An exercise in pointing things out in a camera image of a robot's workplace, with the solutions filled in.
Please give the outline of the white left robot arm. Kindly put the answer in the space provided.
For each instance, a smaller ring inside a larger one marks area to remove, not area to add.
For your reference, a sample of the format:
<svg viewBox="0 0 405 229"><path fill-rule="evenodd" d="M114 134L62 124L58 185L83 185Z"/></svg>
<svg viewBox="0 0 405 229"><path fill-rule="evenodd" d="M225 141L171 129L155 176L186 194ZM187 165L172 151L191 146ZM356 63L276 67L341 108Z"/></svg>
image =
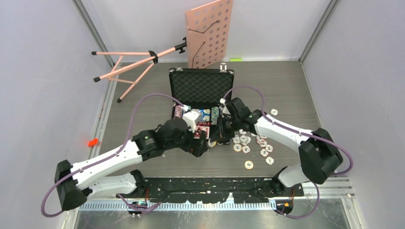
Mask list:
<svg viewBox="0 0 405 229"><path fill-rule="evenodd" d="M92 159L74 164L68 160L59 162L54 181L62 210L72 210L91 198L113 194L142 197L147 188L139 171L115 177L111 174L162 156L174 148L200 157L209 150L209 132L208 126L190 130L184 120L171 119L155 129L139 132L125 144Z"/></svg>

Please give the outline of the red white chip stack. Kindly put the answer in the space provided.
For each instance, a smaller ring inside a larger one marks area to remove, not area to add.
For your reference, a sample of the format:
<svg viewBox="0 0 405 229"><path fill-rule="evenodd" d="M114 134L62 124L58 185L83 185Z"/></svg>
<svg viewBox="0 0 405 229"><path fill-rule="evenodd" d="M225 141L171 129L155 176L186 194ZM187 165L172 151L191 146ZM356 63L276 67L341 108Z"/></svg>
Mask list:
<svg viewBox="0 0 405 229"><path fill-rule="evenodd" d="M182 116L183 116L183 107L181 105L175 106L173 117L182 118Z"/></svg>

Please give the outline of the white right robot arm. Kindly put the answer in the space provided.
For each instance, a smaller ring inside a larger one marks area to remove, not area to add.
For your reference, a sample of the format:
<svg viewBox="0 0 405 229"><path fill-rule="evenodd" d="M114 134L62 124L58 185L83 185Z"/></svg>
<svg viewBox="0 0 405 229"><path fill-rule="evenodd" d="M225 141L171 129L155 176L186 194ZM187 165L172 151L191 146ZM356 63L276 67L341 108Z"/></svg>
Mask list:
<svg viewBox="0 0 405 229"><path fill-rule="evenodd" d="M271 138L294 150L299 163L282 168L272 177L271 188L279 195L286 195L292 186L305 182L323 184L343 162L329 133L322 128L315 131L300 129L281 122L262 110L251 111L240 98L220 99L219 130L215 138L231 138L235 131Z"/></svg>

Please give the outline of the black poker set case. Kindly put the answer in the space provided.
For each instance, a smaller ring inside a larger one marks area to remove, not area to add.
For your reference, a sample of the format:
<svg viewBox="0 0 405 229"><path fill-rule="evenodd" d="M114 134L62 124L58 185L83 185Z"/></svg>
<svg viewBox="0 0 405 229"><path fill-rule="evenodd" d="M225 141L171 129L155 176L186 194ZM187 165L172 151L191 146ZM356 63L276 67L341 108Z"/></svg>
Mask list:
<svg viewBox="0 0 405 229"><path fill-rule="evenodd" d="M219 107L220 99L233 88L234 71L218 69L170 68L172 97L196 110Z"/></svg>

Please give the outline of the blue playing card deck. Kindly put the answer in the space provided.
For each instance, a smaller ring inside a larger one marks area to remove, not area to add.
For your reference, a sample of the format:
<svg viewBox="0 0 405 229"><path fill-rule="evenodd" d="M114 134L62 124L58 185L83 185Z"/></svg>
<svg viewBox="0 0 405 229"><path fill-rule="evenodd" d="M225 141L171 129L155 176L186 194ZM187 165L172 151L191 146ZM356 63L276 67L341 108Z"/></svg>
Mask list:
<svg viewBox="0 0 405 229"><path fill-rule="evenodd" d="M211 110L210 109L194 109L201 114L199 122L209 122L211 119Z"/></svg>

